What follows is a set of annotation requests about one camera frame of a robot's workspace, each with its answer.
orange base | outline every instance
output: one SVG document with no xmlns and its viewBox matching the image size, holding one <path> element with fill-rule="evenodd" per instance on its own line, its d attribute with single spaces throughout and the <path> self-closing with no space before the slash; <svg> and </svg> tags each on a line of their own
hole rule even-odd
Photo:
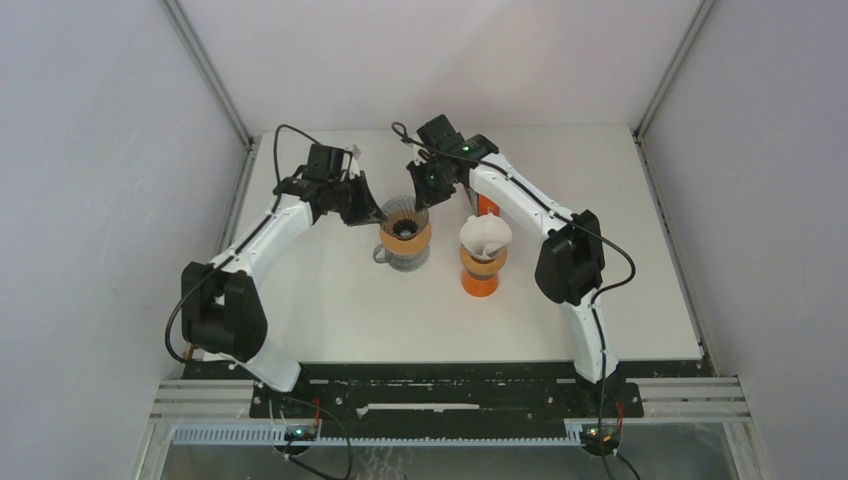
<svg viewBox="0 0 848 480">
<path fill-rule="evenodd" d="M 463 270 L 461 281 L 465 291 L 475 297 L 488 297 L 498 289 L 497 273 L 486 280 L 478 280 L 472 277 L 468 270 Z"/>
</svg>

wire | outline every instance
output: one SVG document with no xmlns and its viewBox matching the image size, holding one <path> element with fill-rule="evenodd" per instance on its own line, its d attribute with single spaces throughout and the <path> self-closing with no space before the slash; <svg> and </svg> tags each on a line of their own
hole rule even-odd
<svg viewBox="0 0 848 480">
<path fill-rule="evenodd" d="M 274 158 L 274 175 L 277 178 L 277 185 L 279 185 L 280 181 L 281 181 L 280 180 L 280 161 L 279 161 L 279 155 L 277 154 L 277 145 L 279 144 L 279 140 L 280 140 L 280 131 L 284 128 L 287 128 L 287 129 L 289 129 L 289 130 L 291 130 L 295 133 L 299 133 L 300 135 L 311 140 L 312 143 L 314 143 L 316 145 L 323 145 L 321 142 L 316 140 L 315 137 L 309 135 L 308 133 L 304 132 L 303 130 L 300 130 L 299 128 L 295 128 L 295 127 L 292 127 L 291 125 L 287 125 L 287 124 L 282 124 L 279 127 L 277 127 L 277 129 L 274 130 L 274 152 L 273 152 L 273 154 L 274 154 L 274 157 L 273 157 Z M 297 167 L 297 169 L 295 170 L 294 176 L 297 177 L 302 173 L 303 173 L 303 166 L 301 165 L 301 166 Z M 274 213 L 277 211 L 277 208 L 280 206 L 280 202 L 282 201 L 282 199 L 283 199 L 282 194 L 276 195 L 276 198 L 274 199 L 274 205 L 271 207 L 271 210 L 268 212 L 267 215 L 265 215 L 265 218 L 263 218 L 262 221 L 259 222 L 259 225 L 257 225 L 256 228 L 254 228 L 253 231 L 250 232 L 250 235 L 248 235 L 247 238 L 245 238 L 244 241 L 242 241 L 235 248 L 235 250 L 233 251 L 233 255 L 228 256 L 223 262 L 216 265 L 212 270 L 210 270 L 208 273 L 206 273 L 205 275 L 200 277 L 200 280 L 198 280 L 197 284 L 194 285 L 193 287 L 191 287 L 188 290 L 188 292 L 186 292 L 185 295 L 183 295 L 182 298 L 180 298 L 180 301 L 177 302 L 177 305 L 174 307 L 174 310 L 171 312 L 171 316 L 168 317 L 168 323 L 165 326 L 165 349 L 168 351 L 168 355 L 170 355 L 171 358 L 182 363 L 183 365 L 195 365 L 195 364 L 198 364 L 198 363 L 231 363 L 232 362 L 231 360 L 209 360 L 209 361 L 194 360 L 192 358 L 185 358 L 182 355 L 177 354 L 177 352 L 174 351 L 173 345 L 171 345 L 171 329 L 174 327 L 174 321 L 176 320 L 177 315 L 182 310 L 183 305 L 185 305 L 185 302 L 188 301 L 189 297 L 191 297 L 191 295 L 194 294 L 194 292 L 196 292 L 199 288 L 201 288 L 203 285 L 205 285 L 206 282 L 208 282 L 210 278 L 215 276 L 215 274 L 217 274 L 218 272 L 223 270 L 224 267 L 226 267 L 230 262 L 232 262 L 235 259 L 236 255 L 240 254 L 242 252 L 242 250 L 244 250 L 245 247 L 247 247 L 247 245 L 254 238 L 256 238 L 256 235 L 259 235 L 259 232 L 261 232 L 262 229 L 265 228 L 265 225 L 267 225 L 268 222 L 270 222 L 271 219 L 274 218 Z"/>
<path fill-rule="evenodd" d="M 289 442 L 286 444 L 286 448 L 283 450 L 283 455 L 286 456 L 286 460 L 292 462 L 293 464 L 297 465 L 298 467 L 306 470 L 307 472 L 309 472 L 313 475 L 316 475 L 318 477 L 323 478 L 324 480 L 348 480 L 350 478 L 350 473 L 353 471 L 353 447 L 350 445 L 350 437 L 348 436 L 347 430 L 345 430 L 344 425 L 342 425 L 342 422 L 340 422 L 339 419 L 336 418 L 335 415 L 328 412 L 324 407 L 321 407 L 319 405 L 315 405 L 314 403 L 304 402 L 303 400 L 298 400 L 296 398 L 291 398 L 291 397 L 283 397 L 283 399 L 287 400 L 289 402 L 294 402 L 294 403 L 299 403 L 301 405 L 306 405 L 307 407 L 310 407 L 310 408 L 315 408 L 319 412 L 326 414 L 328 417 L 332 418 L 334 422 L 336 422 L 336 425 L 338 425 L 339 428 L 341 429 L 342 435 L 344 435 L 344 437 L 345 437 L 345 443 L 347 444 L 347 472 L 345 473 L 344 477 L 333 477 L 331 475 L 327 475 L 326 473 L 319 472 L 318 470 L 312 468 L 311 466 L 301 462 L 297 458 L 292 457 L 291 455 L 286 453 L 286 451 L 288 450 L 289 446 L 291 446 L 291 444 L 294 442 L 294 439 L 289 440 Z"/>
<path fill-rule="evenodd" d="M 574 223 L 571 219 L 565 218 L 564 216 L 560 215 L 558 212 L 552 211 L 548 207 L 548 205 L 545 204 L 545 202 L 543 202 L 535 193 L 533 193 L 533 191 L 531 191 L 527 186 L 525 186 L 523 183 L 521 183 L 521 181 L 519 181 L 515 177 L 509 175 L 507 173 L 507 171 L 504 170 L 499 165 L 495 165 L 494 163 L 487 162 L 485 160 L 474 160 L 474 159 L 470 159 L 470 158 L 461 157 L 459 155 L 453 155 L 453 154 L 450 154 L 450 153 L 447 153 L 447 152 L 443 152 L 439 149 L 430 147 L 428 145 L 425 145 L 425 144 L 413 139 L 412 137 L 410 137 L 408 130 L 406 128 L 406 125 L 404 125 L 403 123 L 400 123 L 400 122 L 392 122 L 392 131 L 397 136 L 399 136 L 401 138 L 401 141 L 403 143 L 416 145 L 418 147 L 425 149 L 427 152 L 430 152 L 431 154 L 441 155 L 441 156 L 453 158 L 455 160 L 459 160 L 459 161 L 462 161 L 462 162 L 475 164 L 475 165 L 483 165 L 483 166 L 486 166 L 486 167 L 489 167 L 489 168 L 495 170 L 496 172 L 503 175 L 504 178 L 507 181 L 514 183 L 519 189 L 521 189 L 525 194 L 527 194 L 527 196 L 530 197 L 531 200 L 536 202 L 537 205 L 539 205 L 540 207 L 542 207 L 545 210 L 551 211 L 553 213 L 554 218 L 556 218 L 556 219 L 558 219 L 562 222 L 565 222 L 566 225 L 569 225 L 572 228 L 576 228 L 578 230 L 581 230 L 581 231 L 589 234 L 592 237 L 595 237 L 596 239 L 600 240 L 602 243 L 606 244 L 607 246 L 609 246 L 610 248 L 615 250 L 619 255 L 624 257 L 624 259 L 627 261 L 627 264 L 630 267 L 630 273 L 627 275 L 627 277 L 624 280 L 621 280 L 620 282 L 616 282 L 616 283 L 613 283 L 611 285 L 607 285 L 605 287 L 599 288 L 598 290 L 595 291 L 594 295 L 592 295 L 592 298 L 589 302 L 590 303 L 590 309 L 592 310 L 592 316 L 594 317 L 594 320 L 595 320 L 595 327 L 598 330 L 598 337 L 600 338 L 600 343 L 601 343 L 601 396 L 600 396 L 600 400 L 598 401 L 598 435 L 597 435 L 598 447 L 600 449 L 601 459 L 603 460 L 604 469 L 607 472 L 607 476 L 609 476 L 610 479 L 614 479 L 614 477 L 612 475 L 612 471 L 610 470 L 610 467 L 609 467 L 609 462 L 607 462 L 606 455 L 604 455 L 604 440 L 603 440 L 603 435 L 602 435 L 602 432 L 601 432 L 601 428 L 603 427 L 603 417 L 604 417 L 604 396 L 606 395 L 606 383 L 607 383 L 607 374 L 606 374 L 606 372 L 607 372 L 607 354 L 606 354 L 607 342 L 606 342 L 606 338 L 604 338 L 604 331 L 603 331 L 603 328 L 601 328 L 601 320 L 600 320 L 600 318 L 598 318 L 598 311 L 597 311 L 595 305 L 596 305 L 596 302 L 598 300 L 598 297 L 600 297 L 600 295 L 602 293 L 608 292 L 608 291 L 613 290 L 615 288 L 623 287 L 624 285 L 627 285 L 628 283 L 633 281 L 633 278 L 636 277 L 636 262 L 633 261 L 633 257 L 631 257 L 626 251 L 624 251 L 623 248 L 619 247 L 618 245 L 616 245 L 615 243 L 613 243 L 612 241 L 610 241 L 609 239 L 607 239 L 603 235 L 600 235 L 600 234 L 597 234 L 597 233 L 595 233 L 591 230 L 588 230 L 588 229 L 584 228 L 583 226 Z M 426 155 L 426 156 L 422 155 L 422 158 L 424 158 L 425 160 L 429 160 L 429 159 L 432 159 L 432 155 Z"/>
<path fill-rule="evenodd" d="M 642 480 L 642 477 L 639 476 L 639 472 L 637 472 L 636 469 L 633 468 L 633 464 L 630 463 L 626 458 L 624 458 L 622 454 L 616 453 L 615 456 L 618 457 L 619 460 L 624 462 L 625 465 L 627 465 L 627 468 L 629 468 L 630 471 L 633 472 L 633 476 L 636 477 L 636 480 Z"/>
</svg>

gray wall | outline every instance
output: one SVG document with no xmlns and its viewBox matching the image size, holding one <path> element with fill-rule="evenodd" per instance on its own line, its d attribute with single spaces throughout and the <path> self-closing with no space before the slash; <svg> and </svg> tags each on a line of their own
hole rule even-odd
<svg viewBox="0 0 848 480">
<path fill-rule="evenodd" d="M 777 478 L 844 478 L 848 3 L 720 2 L 646 151 Z"/>
<path fill-rule="evenodd" d="M 0 477 L 126 478 L 241 148 L 159 5 L 0 7 Z"/>
</svg>

